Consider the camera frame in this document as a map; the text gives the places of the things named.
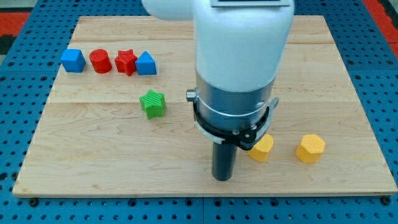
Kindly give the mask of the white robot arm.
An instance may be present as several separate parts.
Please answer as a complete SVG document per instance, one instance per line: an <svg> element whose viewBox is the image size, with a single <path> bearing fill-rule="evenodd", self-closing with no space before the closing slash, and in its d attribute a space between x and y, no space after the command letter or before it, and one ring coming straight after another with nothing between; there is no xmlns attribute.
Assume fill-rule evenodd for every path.
<svg viewBox="0 0 398 224"><path fill-rule="evenodd" d="M225 131L264 115L294 17L293 1L143 0L152 16L193 21L198 110Z"/></svg>

